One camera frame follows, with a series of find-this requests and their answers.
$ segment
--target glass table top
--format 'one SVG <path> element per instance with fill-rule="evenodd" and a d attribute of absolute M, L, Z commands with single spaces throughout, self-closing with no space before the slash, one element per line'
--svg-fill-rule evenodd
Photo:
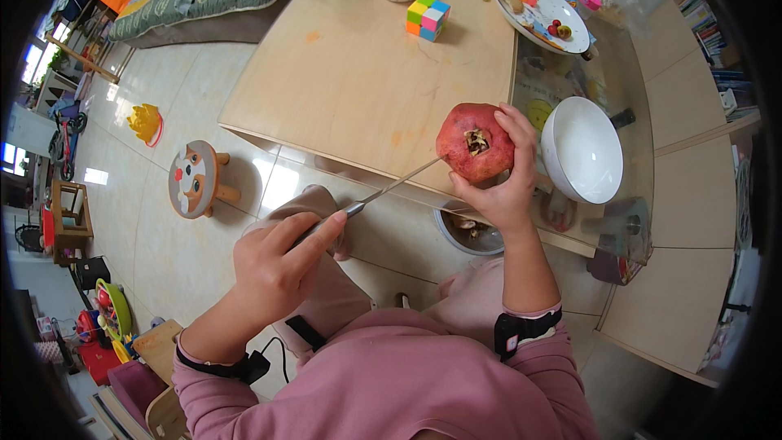
<path fill-rule="evenodd" d="M 539 228 L 645 265 L 651 252 L 655 165 L 644 79 L 626 30 L 594 15 L 585 23 L 596 38 L 597 55 L 590 61 L 545 51 L 516 33 L 512 103 L 538 130 L 566 97 L 586 97 L 601 106 L 622 145 L 622 184 L 602 205 L 576 203 L 539 184 L 533 220 Z M 545 173 L 540 156 L 538 166 Z"/>

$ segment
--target hand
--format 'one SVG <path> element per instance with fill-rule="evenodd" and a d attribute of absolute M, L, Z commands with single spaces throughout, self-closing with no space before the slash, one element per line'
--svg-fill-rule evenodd
<path fill-rule="evenodd" d="M 535 191 L 537 134 L 517 108 L 500 102 L 494 118 L 516 145 L 511 176 L 500 185 L 481 190 L 456 172 L 449 173 L 455 194 L 489 220 L 503 236 L 532 225 L 529 203 Z"/>
<path fill-rule="evenodd" d="M 300 212 L 245 235 L 234 246 L 238 316 L 264 328 L 296 309 L 315 286 L 318 262 L 345 227 L 345 211 L 328 217 L 317 232 L 288 251 L 321 218 Z"/>

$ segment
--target pomegranate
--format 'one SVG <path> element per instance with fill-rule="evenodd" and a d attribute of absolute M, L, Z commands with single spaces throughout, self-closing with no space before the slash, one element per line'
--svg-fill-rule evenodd
<path fill-rule="evenodd" d="M 515 146 L 494 119 L 490 103 L 460 103 L 451 109 L 437 135 L 437 156 L 470 183 L 513 168 Z"/>

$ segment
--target black cable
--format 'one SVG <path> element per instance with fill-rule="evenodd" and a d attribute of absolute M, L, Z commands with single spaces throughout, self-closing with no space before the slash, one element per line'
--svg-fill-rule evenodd
<path fill-rule="evenodd" d="M 73 329 L 71 330 L 71 331 L 73 331 L 73 333 L 68 334 L 68 335 L 63 335 L 63 338 L 70 338 L 70 337 L 75 336 L 76 335 L 76 320 L 73 319 L 73 318 L 65 318 L 65 319 L 58 319 L 58 318 L 54 318 L 54 317 L 52 318 L 52 323 L 57 323 L 57 326 L 59 326 L 59 323 L 61 321 L 73 321 Z"/>
<path fill-rule="evenodd" d="M 282 350 L 282 375 L 286 378 L 286 384 L 290 384 L 291 381 L 288 380 L 288 369 L 286 368 L 286 345 L 282 343 L 282 340 L 280 337 L 272 337 L 264 347 L 263 350 L 260 351 L 260 355 L 263 355 L 266 352 L 266 349 L 269 348 L 269 345 L 271 345 L 271 342 L 277 340 L 280 342 L 280 349 Z"/>

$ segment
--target black wrist strap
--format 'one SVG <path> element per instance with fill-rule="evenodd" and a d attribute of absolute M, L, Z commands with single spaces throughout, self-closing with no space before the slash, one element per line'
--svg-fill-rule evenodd
<path fill-rule="evenodd" d="M 516 353 L 519 342 L 542 336 L 561 318 L 561 308 L 536 319 L 512 317 L 503 312 L 494 323 L 494 352 L 500 356 L 500 361 L 508 360 Z"/>
<path fill-rule="evenodd" d="M 312 352 L 317 352 L 320 347 L 326 345 L 326 339 L 323 335 L 318 333 L 315 328 L 312 328 L 312 325 L 310 325 L 300 314 L 288 319 L 286 324 L 293 331 L 296 331 L 299 334 L 299 337 L 302 337 L 304 341 L 310 344 Z"/>
<path fill-rule="evenodd" d="M 185 357 L 184 353 L 179 349 L 179 344 L 177 344 L 177 357 L 180 362 L 191 369 L 229 379 L 239 379 L 247 385 L 251 385 L 266 375 L 271 366 L 266 357 L 262 356 L 258 350 L 253 351 L 251 356 L 245 353 L 244 357 L 232 366 L 224 366 L 219 363 L 207 365 L 205 363 L 193 362 Z"/>

